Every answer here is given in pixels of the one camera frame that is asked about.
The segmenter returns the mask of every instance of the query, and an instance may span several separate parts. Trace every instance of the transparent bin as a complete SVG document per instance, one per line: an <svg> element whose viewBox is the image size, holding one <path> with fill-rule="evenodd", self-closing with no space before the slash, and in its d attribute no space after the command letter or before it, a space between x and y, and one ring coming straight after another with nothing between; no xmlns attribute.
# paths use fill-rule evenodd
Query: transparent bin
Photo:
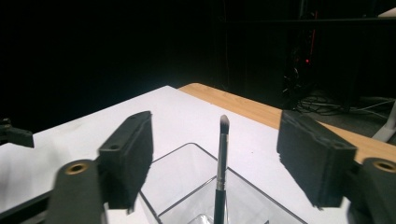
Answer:
<svg viewBox="0 0 396 224"><path fill-rule="evenodd" d="M150 224L212 224L217 159L196 144L154 161L140 195ZM229 224L306 223L232 170L226 174Z"/></svg>

